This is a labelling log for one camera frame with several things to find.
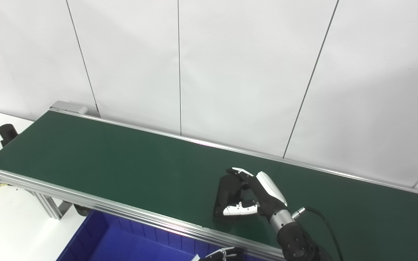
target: blue bin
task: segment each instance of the blue bin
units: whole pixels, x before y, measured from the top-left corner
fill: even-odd
[[[91,211],[57,261],[190,261],[221,246]],[[263,261],[245,256],[246,261]]]

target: robotic finger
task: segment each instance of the robotic finger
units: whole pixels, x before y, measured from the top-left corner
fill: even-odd
[[[242,261],[243,253],[243,248],[221,248],[208,254],[204,258],[200,258],[199,255],[196,255],[191,261]]]

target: white floor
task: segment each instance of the white floor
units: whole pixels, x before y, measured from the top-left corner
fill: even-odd
[[[20,133],[32,122],[0,113],[0,126],[6,123],[14,125]],[[0,188],[0,260],[54,261],[84,219],[73,207],[60,221],[48,218],[29,192],[3,186]]]

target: black cable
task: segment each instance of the black cable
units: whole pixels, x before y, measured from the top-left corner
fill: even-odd
[[[343,254],[341,254],[340,245],[338,245],[338,241],[336,239],[335,233],[333,233],[332,226],[330,226],[330,223],[328,223],[327,219],[320,213],[320,211],[316,210],[315,208],[311,207],[304,207],[305,210],[310,211],[322,218],[322,220],[325,222],[325,224],[328,227],[328,230],[330,231],[330,234],[332,235],[333,242],[335,243],[336,250],[338,251],[338,256],[340,256],[340,261],[343,261]]]

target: robotic hand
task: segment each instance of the robotic hand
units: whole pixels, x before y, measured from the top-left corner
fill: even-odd
[[[243,260],[243,248],[221,248],[211,254],[208,254],[204,258],[200,258],[199,255],[194,256],[191,261],[242,261]]]
[[[332,260],[326,251],[312,241],[310,236],[295,221],[287,210],[285,197],[266,173],[261,171],[254,176],[239,167],[232,167],[227,169],[226,172],[239,178],[239,181],[241,182],[239,185],[240,188],[250,188],[257,197],[257,201],[241,200],[235,204],[222,206],[220,202],[223,200],[220,200],[219,196],[219,206],[214,209],[214,215],[236,216],[259,213],[267,218],[267,221],[277,233],[277,242],[282,247],[283,256],[287,261]],[[221,179],[219,193],[222,187],[226,189],[227,185],[223,185]]]

